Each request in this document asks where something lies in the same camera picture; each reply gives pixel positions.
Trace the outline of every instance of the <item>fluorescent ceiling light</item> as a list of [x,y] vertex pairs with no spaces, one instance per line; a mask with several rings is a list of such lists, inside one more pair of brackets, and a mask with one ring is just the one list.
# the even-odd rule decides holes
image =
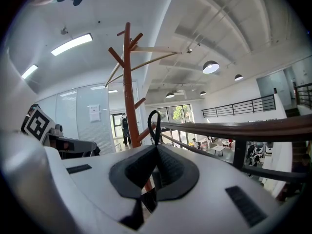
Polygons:
[[92,41],[92,36],[91,36],[90,33],[88,33],[87,35],[78,37],[76,39],[73,39],[73,40],[63,44],[62,46],[60,46],[60,47],[56,48],[55,50],[51,51],[51,53],[54,56],[57,56],[60,53],[63,53],[64,51],[66,51],[66,50],[69,50],[69,49],[71,49],[73,47],[76,47],[78,45],[81,45],[81,44],[89,42],[89,41]]
[[98,87],[92,87],[91,90],[96,90],[96,89],[104,89],[105,86],[98,86]]
[[68,93],[66,93],[66,94],[62,94],[62,95],[59,95],[59,96],[64,97],[64,96],[73,95],[73,94],[75,94],[75,93],[77,93],[77,92],[76,92],[76,91],[71,91],[71,92],[68,92]]
[[[97,89],[104,89],[104,88],[105,88],[105,86],[98,86],[98,87],[92,87],[92,88],[90,88],[90,89],[91,89],[91,90],[97,90]],[[109,92],[109,93],[117,93],[118,90],[114,89],[114,90],[109,90],[108,92]]]
[[38,67],[36,65],[32,65],[27,71],[21,76],[23,79],[28,77],[32,72],[34,72]]

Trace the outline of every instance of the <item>black metal railing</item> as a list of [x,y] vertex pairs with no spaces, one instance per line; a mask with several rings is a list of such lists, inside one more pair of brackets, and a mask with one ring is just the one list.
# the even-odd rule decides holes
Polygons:
[[296,102],[312,109],[312,83],[296,86],[294,83]]
[[275,110],[274,95],[250,99],[225,106],[203,109],[204,118],[234,116],[246,113],[256,113]]

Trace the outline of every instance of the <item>floor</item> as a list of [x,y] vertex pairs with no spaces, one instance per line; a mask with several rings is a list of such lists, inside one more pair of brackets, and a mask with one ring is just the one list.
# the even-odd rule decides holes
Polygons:
[[115,146],[116,148],[116,152],[121,152],[121,151],[125,151],[125,150],[129,150],[129,149],[132,149],[132,144],[127,144],[125,145],[123,143],[123,138],[114,138],[114,144],[117,145]]
[[[216,145],[219,145],[219,146],[223,146],[222,142],[221,141],[216,141],[214,144],[211,145],[211,147],[214,147]],[[233,163],[233,160],[234,160],[234,150],[235,150],[235,142],[232,144],[232,147],[231,148],[224,148],[223,149],[223,156],[220,156],[219,158],[225,162],[228,162],[228,163]],[[212,155],[216,155],[218,156],[218,152],[215,153],[214,149],[212,148],[209,148],[207,149],[208,153],[212,154]]]

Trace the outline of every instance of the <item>ceiling beam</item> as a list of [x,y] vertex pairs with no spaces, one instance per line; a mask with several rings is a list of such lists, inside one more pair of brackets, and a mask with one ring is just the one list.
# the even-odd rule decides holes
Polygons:
[[263,23],[264,27],[264,32],[265,32],[265,38],[267,42],[267,46],[271,46],[271,41],[272,41],[272,35],[271,35],[271,26],[270,26],[270,19],[268,15],[268,10],[265,5],[264,0],[254,0],[256,3],[257,8],[260,11],[260,17],[261,17],[261,22]]
[[[182,38],[182,39],[186,39],[190,42],[192,42],[194,36],[192,34],[192,31],[185,28],[185,27],[182,27],[182,26],[178,26],[178,28],[176,28],[175,30],[175,36],[178,37],[178,38]],[[201,45],[204,45],[206,46],[209,51],[213,52],[214,54],[218,55],[221,59],[225,59],[229,62],[233,62],[234,59],[229,56],[229,54],[219,48],[219,47],[215,47],[215,43],[211,42],[209,39],[207,39],[205,36],[203,35],[199,35],[199,37],[196,39],[196,42],[200,42]]]
[[195,85],[195,86],[205,86],[207,85],[206,83],[203,82],[195,82],[195,81],[190,81],[190,82],[182,82],[182,83],[170,83],[170,82],[161,82],[160,80],[152,80],[152,85],[182,85],[182,86],[188,86],[188,85]]
[[[215,2],[214,0],[198,0],[202,4],[208,6],[208,7],[213,7],[215,8],[216,11],[219,11],[222,7]],[[239,26],[239,23],[235,22],[235,19],[233,16],[229,15],[229,9],[225,7],[223,10],[221,10],[220,15],[224,17],[224,20],[226,23],[233,29],[233,32],[235,35],[238,37],[238,39],[243,43],[244,49],[246,52],[250,52],[251,48],[248,43],[248,39],[246,34],[243,32],[241,27]]]

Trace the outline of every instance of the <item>wooden handrail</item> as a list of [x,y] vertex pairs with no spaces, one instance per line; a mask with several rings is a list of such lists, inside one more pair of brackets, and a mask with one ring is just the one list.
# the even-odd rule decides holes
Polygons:
[[[182,142],[180,142],[174,138],[171,138],[167,135],[164,135],[164,134],[160,134],[160,135],[171,140],[172,142],[174,142],[176,144],[183,146],[184,148],[188,149],[189,151],[192,151],[194,153],[201,154],[204,156],[208,156],[211,158],[220,159],[220,157],[218,157],[218,156],[215,156],[215,155],[212,155],[212,154],[207,153],[205,151],[191,147],[191,146],[189,146],[185,143],[182,143]],[[263,169],[263,168],[259,168],[259,167],[245,166],[245,165],[243,165],[242,168],[240,168],[240,170],[244,173],[250,173],[250,174],[256,175],[256,176],[275,179],[275,180],[281,180],[281,181],[286,181],[286,182],[304,183],[304,182],[309,181],[309,174],[308,173],[281,172],[281,171],[275,171],[275,170]]]
[[161,126],[187,133],[246,141],[312,140],[312,115],[246,123],[178,124],[162,122]]

